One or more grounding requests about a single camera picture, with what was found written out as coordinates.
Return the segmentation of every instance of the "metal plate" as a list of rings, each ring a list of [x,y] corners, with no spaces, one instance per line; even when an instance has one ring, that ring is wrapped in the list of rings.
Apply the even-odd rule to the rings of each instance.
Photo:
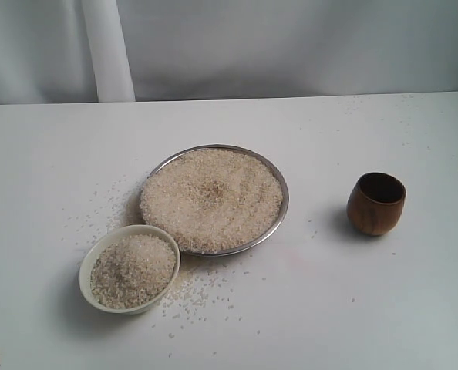
[[[173,162],[174,160],[180,158],[186,153],[189,152],[194,152],[196,150],[204,150],[204,149],[222,149],[222,150],[231,150],[233,152],[237,153],[242,153],[246,154],[247,156],[252,156],[256,158],[257,160],[260,160],[265,166],[268,167],[268,169],[272,172],[274,177],[278,180],[279,184],[281,185],[281,190],[282,190],[282,204],[281,204],[281,209],[278,212],[277,218],[275,219],[275,222],[265,231],[260,237],[257,237],[256,239],[253,239],[252,241],[240,245],[239,247],[235,248],[230,248],[230,249],[225,249],[223,251],[207,251],[207,252],[193,252],[193,251],[181,251],[182,253],[189,254],[192,256],[201,256],[201,257],[221,257],[221,256],[228,256],[230,254],[236,254],[240,253],[242,251],[246,251],[247,249],[250,249],[254,247],[255,245],[260,244],[262,241],[265,241],[268,237],[270,237],[276,230],[277,228],[281,225],[282,221],[284,220],[285,214],[288,211],[288,205],[289,205],[289,191],[288,191],[288,186],[285,183],[284,177],[282,176],[281,172],[277,169],[276,166],[272,164],[269,160],[264,158],[258,153],[252,152],[251,150],[245,149],[245,148],[240,148],[239,146],[231,146],[231,145],[222,145],[222,144],[212,144],[212,145],[203,145],[203,146],[195,146],[194,148],[186,149],[183,150],[179,153],[174,154],[173,156],[170,156],[166,160],[164,160],[159,166],[157,166],[147,177],[150,179],[153,175],[158,173],[160,170],[164,168],[167,164]]]

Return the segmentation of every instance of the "pile of rice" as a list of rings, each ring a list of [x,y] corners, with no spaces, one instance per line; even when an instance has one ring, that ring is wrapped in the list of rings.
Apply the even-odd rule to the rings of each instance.
[[[92,294],[108,308],[140,306],[169,284],[175,265],[176,254],[166,241],[150,235],[125,237],[97,259]]]
[[[261,236],[282,203],[278,180],[252,156],[222,149],[189,152],[147,180],[143,219],[182,251],[222,251]]]

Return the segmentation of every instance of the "table surface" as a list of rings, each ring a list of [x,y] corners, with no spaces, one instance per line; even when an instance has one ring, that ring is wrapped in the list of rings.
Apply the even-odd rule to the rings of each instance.
[[[84,254],[139,222],[160,161],[208,143],[280,169],[284,223],[245,253],[184,258],[146,314],[89,307]],[[407,189],[378,238],[345,217],[370,171]],[[458,92],[0,106],[0,366],[458,369]]]

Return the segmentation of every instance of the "brown wooden cup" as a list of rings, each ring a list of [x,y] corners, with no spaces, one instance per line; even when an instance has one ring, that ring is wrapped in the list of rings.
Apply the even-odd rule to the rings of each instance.
[[[347,202],[347,217],[356,229],[368,235],[383,235],[399,221],[406,188],[386,173],[362,175]]]

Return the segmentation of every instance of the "white curtain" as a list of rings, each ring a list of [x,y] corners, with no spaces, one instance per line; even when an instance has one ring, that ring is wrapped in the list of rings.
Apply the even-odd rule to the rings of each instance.
[[[0,103],[458,90],[458,0],[0,0]]]

